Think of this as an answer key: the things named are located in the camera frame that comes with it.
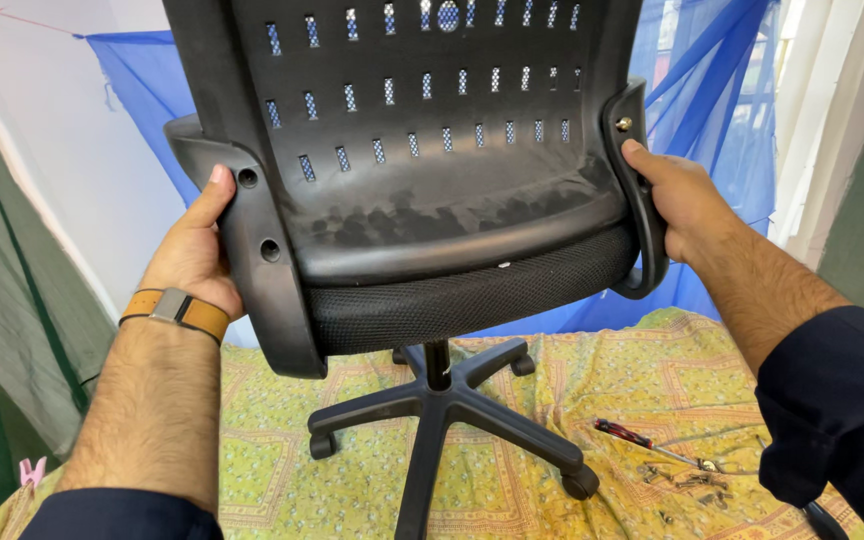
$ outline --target hand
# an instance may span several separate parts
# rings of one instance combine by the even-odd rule
[[[622,155],[652,184],[652,199],[668,222],[665,251],[673,260],[694,265],[697,258],[750,228],[715,188],[702,165],[674,155],[655,155],[627,140]]]
[[[242,297],[222,257],[215,226],[234,194],[232,171],[216,165],[201,195],[155,250],[139,289],[181,289],[219,307],[233,321],[242,317]]]

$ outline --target yellow floral bedsheet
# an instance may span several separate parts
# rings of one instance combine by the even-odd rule
[[[455,339],[452,362],[506,338]],[[815,538],[798,510],[774,499],[756,472],[766,441],[755,380],[722,325],[665,309],[619,331],[526,337],[534,375],[504,369],[481,390],[576,442],[602,485],[587,501],[569,498],[545,461],[464,423],[450,429],[438,468],[431,538]],[[222,347],[219,521],[225,537],[391,538],[415,440],[416,419],[337,433],[340,451],[308,454],[313,411],[413,379],[389,351],[333,357],[321,381],[276,376],[259,350]],[[681,482],[696,470],[594,429],[597,417],[653,438],[669,450],[720,464],[721,491],[642,481],[643,465]],[[0,539],[12,540],[57,481],[27,486],[0,508]],[[833,488],[820,503],[852,540],[864,524]]]

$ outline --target caster wheel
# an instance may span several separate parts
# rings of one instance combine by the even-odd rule
[[[405,353],[402,352],[402,349],[392,349],[391,363],[395,364],[396,366],[404,366],[408,365],[409,362],[405,361]]]
[[[331,458],[339,451],[339,443],[335,441],[335,433],[328,435],[312,435],[309,438],[309,454],[312,460]]]
[[[536,362],[528,354],[523,354],[518,360],[511,362],[509,367],[511,368],[511,374],[516,377],[525,377],[536,372]]]
[[[561,476],[561,486],[565,488],[565,493],[572,499],[584,501],[595,495],[599,490],[599,476],[589,468],[589,465],[582,465],[582,469],[574,474],[563,474]]]

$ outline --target red and black screwdriver handle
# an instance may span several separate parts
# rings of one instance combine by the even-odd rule
[[[600,418],[595,421],[595,429],[599,432],[605,432],[611,436],[625,439],[632,444],[637,444],[638,446],[652,450],[652,439],[643,437],[634,431],[630,431],[618,423],[609,422],[608,420],[602,420]]]

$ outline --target green curtain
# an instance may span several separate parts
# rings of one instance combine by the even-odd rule
[[[52,470],[68,456],[113,337],[0,153],[0,505],[18,488],[20,460],[45,456]]]

